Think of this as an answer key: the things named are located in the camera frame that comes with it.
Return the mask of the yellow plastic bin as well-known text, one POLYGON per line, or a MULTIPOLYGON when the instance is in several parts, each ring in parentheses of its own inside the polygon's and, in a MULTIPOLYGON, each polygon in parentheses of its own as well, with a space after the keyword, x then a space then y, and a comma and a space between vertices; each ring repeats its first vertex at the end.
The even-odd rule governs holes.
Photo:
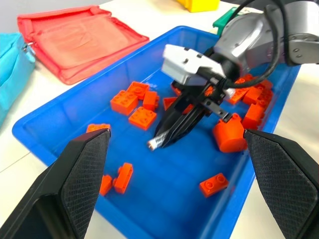
POLYGON ((176 0, 189 12, 218 10, 220 0, 176 0))

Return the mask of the orange cylindrical toy block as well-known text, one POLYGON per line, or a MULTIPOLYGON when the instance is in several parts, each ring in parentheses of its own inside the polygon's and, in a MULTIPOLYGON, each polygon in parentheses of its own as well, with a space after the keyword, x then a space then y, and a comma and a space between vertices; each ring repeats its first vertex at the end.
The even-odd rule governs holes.
POLYGON ((241 117, 234 113, 228 122, 219 120, 212 132, 219 150, 223 153, 240 152, 247 149, 241 117))

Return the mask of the blue plastic bin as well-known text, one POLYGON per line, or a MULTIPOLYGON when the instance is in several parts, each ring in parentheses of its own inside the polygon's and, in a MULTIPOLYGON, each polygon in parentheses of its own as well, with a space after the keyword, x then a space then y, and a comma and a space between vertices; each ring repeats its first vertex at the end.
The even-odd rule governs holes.
POLYGON ((19 119, 13 135, 46 165, 91 123, 111 126, 104 168, 115 176, 125 162, 133 174, 124 194, 111 190, 96 210, 130 239, 229 239, 255 174, 247 152, 222 153, 212 130, 218 117, 203 118, 177 143, 151 151, 148 130, 113 111, 111 99, 130 84, 149 84, 161 98, 172 97, 171 78, 161 71, 165 45, 204 52, 218 36, 178 26, 91 78, 19 119), (228 187, 208 198, 199 184, 222 173, 228 187))

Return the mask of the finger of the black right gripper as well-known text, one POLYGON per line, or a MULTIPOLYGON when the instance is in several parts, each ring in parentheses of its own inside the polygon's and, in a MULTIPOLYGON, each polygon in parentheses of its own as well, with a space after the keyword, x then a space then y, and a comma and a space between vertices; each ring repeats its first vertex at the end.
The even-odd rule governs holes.
POLYGON ((195 106, 188 114, 170 117, 170 127, 165 131, 166 136, 163 140, 163 147, 170 146, 189 134, 193 128, 206 115, 207 110, 203 106, 195 106))
POLYGON ((156 129, 155 136, 158 136, 169 130, 174 123, 182 116, 182 112, 186 109, 186 99, 177 98, 166 110, 156 129))

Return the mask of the red fabric zipper pouch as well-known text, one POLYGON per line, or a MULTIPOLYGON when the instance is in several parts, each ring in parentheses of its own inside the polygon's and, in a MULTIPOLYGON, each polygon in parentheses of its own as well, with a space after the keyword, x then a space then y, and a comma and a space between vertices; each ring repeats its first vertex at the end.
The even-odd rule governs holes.
POLYGON ((38 61, 66 85, 98 73, 149 41, 98 5, 23 14, 17 25, 38 61))

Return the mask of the light blue fabric pouch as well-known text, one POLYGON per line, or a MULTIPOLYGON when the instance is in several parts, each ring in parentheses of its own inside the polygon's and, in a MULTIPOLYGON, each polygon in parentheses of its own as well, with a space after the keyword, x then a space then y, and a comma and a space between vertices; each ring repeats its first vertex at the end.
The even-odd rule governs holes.
POLYGON ((35 68, 35 52, 21 33, 0 33, 0 127, 35 68))

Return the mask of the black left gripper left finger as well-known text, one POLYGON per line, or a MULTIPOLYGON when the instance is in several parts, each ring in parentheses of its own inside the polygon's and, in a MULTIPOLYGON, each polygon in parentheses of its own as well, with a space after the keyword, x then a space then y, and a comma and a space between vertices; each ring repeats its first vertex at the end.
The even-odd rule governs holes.
POLYGON ((110 137, 109 129, 100 129, 69 141, 2 225, 0 239, 84 239, 110 137))

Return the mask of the orange toy brick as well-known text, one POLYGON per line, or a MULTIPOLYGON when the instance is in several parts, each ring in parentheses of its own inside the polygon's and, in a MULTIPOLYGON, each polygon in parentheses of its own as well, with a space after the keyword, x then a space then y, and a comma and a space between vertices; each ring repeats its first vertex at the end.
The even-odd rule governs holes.
POLYGON ((258 89, 263 89, 263 90, 271 90, 273 87, 273 83, 267 79, 263 80, 259 84, 255 86, 258 89))
POLYGON ((104 175, 100 186, 100 195, 105 196, 113 186, 113 179, 110 175, 104 175))
POLYGON ((110 101, 111 109, 128 116, 138 105, 138 96, 132 92, 119 91, 110 101))
POLYGON ((236 84, 243 84, 246 82, 250 82, 254 79, 254 76, 252 74, 246 74, 243 77, 238 78, 235 83, 236 84))
POLYGON ((228 180, 226 177, 219 173, 199 184, 199 188, 203 195, 208 198, 228 187, 228 180))
POLYGON ((258 97, 257 104, 262 107, 264 110, 266 110, 272 100, 273 97, 273 91, 265 89, 261 95, 258 97))
POLYGON ((133 93, 139 100, 143 100, 145 93, 150 89, 148 84, 133 81, 128 87, 127 91, 133 93))
POLYGON ((155 111, 158 107, 160 97, 155 91, 147 91, 143 100, 143 107, 150 111, 155 111))
POLYGON ((143 130, 148 130, 156 118, 157 114, 155 112, 144 107, 138 107, 129 117, 129 123, 143 130))
POLYGON ((251 87, 246 95, 243 98, 243 103, 247 104, 247 105, 251 105, 251 104, 256 104, 258 98, 260 97, 260 95, 262 94, 263 88, 262 87, 251 87))
POLYGON ((133 165, 124 163, 118 169, 118 177, 113 180, 113 187, 117 193, 124 194, 133 173, 133 165))
POLYGON ((170 84, 170 87, 177 97, 181 95, 181 91, 175 86, 174 82, 170 84))
POLYGON ((87 126, 86 133, 97 131, 100 129, 111 129, 111 126, 106 123, 101 123, 101 124, 92 123, 87 126))
POLYGON ((242 125, 244 129, 257 129, 264 117, 264 108, 260 105, 250 105, 242 125))
POLYGON ((235 93, 234 95, 227 100, 227 102, 229 102, 232 105, 237 104, 239 101, 241 101, 244 96, 246 95, 246 93, 249 91, 249 88, 238 88, 235 89, 235 93))

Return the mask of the green plastic bin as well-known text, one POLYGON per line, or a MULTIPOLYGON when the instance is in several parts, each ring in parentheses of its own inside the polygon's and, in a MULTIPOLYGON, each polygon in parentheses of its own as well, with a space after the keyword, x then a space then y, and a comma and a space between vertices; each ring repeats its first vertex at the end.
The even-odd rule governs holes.
POLYGON ((219 19, 217 19, 213 23, 212 26, 213 26, 213 28, 217 29, 218 36, 221 36, 222 31, 223 31, 224 27, 226 26, 227 21, 229 20, 229 18, 235 12, 236 9, 237 9, 236 7, 232 7, 230 10, 228 10, 224 15, 222 15, 219 19))

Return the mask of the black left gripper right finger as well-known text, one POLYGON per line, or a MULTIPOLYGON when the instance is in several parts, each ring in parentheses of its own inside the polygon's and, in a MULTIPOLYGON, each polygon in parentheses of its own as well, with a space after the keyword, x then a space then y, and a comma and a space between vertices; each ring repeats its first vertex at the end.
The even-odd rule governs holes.
POLYGON ((319 239, 319 164, 295 141, 247 129, 259 189, 285 239, 319 239))

